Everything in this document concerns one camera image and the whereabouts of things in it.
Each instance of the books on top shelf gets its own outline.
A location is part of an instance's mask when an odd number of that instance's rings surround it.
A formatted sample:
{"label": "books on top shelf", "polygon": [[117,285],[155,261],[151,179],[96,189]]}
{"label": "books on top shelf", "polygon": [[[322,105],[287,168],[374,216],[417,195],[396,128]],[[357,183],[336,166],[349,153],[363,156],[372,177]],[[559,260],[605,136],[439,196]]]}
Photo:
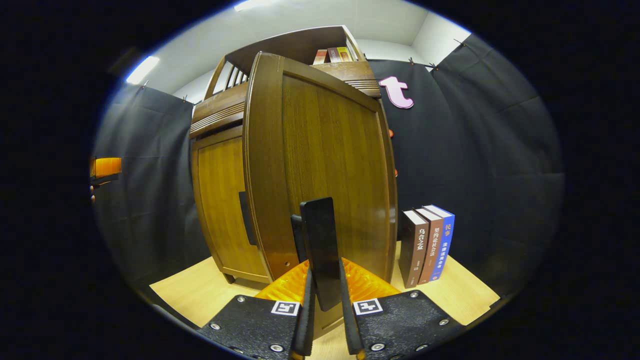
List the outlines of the books on top shelf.
{"label": "books on top shelf", "polygon": [[326,62],[328,62],[328,52],[326,49],[318,49],[317,53],[316,53],[316,58],[314,60],[314,65],[317,64],[324,64]]}
{"label": "books on top shelf", "polygon": [[316,59],[314,60],[314,64],[322,64],[326,62],[332,63],[344,63],[348,61],[354,61],[351,50],[346,46],[342,47],[330,47],[327,50],[318,49],[316,52]]}
{"label": "books on top shelf", "polygon": [[398,219],[398,265],[404,287],[440,278],[453,237],[455,215],[434,205],[403,211]]}
{"label": "books on top shelf", "polygon": [[332,63],[342,62],[342,60],[340,59],[340,53],[338,53],[337,47],[330,47],[329,49],[327,49],[327,51],[329,52],[329,60]]}
{"label": "books on top shelf", "polygon": [[424,255],[428,246],[429,224],[413,210],[403,211],[398,219],[400,239],[400,274],[405,288],[418,285]]}
{"label": "books on top shelf", "polygon": [[349,54],[349,49],[344,46],[336,47],[336,49],[338,50],[338,53],[340,54],[340,60],[342,60],[343,63],[347,61],[353,61],[351,54]]}

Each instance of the wooden cabinet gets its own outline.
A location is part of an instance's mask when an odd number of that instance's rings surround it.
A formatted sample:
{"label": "wooden cabinet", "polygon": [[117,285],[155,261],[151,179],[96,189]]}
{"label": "wooden cabinet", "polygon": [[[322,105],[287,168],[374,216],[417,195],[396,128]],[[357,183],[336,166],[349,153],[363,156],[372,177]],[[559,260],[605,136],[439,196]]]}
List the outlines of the wooden cabinet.
{"label": "wooden cabinet", "polygon": [[[358,61],[310,66],[317,49],[346,42]],[[214,95],[227,61],[234,70]],[[297,265],[290,217],[300,214],[300,202],[320,197],[333,198],[340,255],[390,280],[397,195],[379,98],[344,26],[287,33],[223,57],[190,136],[198,216],[228,281],[271,282]]]}

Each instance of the wooden floor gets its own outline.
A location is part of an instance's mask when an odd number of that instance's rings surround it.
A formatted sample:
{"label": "wooden floor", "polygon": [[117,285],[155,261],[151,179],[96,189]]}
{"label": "wooden floor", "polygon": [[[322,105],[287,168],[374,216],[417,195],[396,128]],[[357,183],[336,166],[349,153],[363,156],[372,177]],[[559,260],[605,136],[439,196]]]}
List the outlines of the wooden floor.
{"label": "wooden floor", "polygon": [[[391,285],[406,291],[397,264],[400,246],[396,247],[396,262]],[[204,326],[236,295],[254,296],[267,284],[238,279],[228,284],[213,258],[161,280],[150,287],[172,308],[197,326]],[[419,285],[435,304],[462,325],[468,325],[489,310],[499,296],[452,257],[447,258],[440,279]],[[309,360],[353,359],[349,355],[344,324],[336,322],[322,331],[315,330],[312,355]]]}

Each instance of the orange light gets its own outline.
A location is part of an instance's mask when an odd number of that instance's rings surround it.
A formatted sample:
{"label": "orange light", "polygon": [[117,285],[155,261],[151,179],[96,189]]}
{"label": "orange light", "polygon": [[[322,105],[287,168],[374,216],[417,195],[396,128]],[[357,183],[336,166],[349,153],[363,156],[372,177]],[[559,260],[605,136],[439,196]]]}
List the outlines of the orange light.
{"label": "orange light", "polygon": [[120,173],[122,171],[121,158],[99,158],[91,159],[89,175],[91,177],[104,177]]}

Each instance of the black curtain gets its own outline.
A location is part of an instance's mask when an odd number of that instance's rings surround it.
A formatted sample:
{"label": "black curtain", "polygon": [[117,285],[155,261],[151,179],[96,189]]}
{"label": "black curtain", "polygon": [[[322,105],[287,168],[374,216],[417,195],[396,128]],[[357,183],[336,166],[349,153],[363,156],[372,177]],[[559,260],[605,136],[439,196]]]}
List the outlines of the black curtain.
{"label": "black curtain", "polygon": [[464,43],[431,72],[403,61],[369,63],[378,81],[406,83],[404,96],[414,101],[397,108],[381,87],[399,211],[436,204],[454,213],[451,256],[507,297],[529,279],[556,232],[559,141],[523,74],[475,35]]}
{"label": "black curtain", "polygon": [[170,311],[149,284],[211,256],[191,182],[193,104],[139,85],[108,104],[94,155],[122,158],[122,173],[96,189],[97,223],[124,277]]}

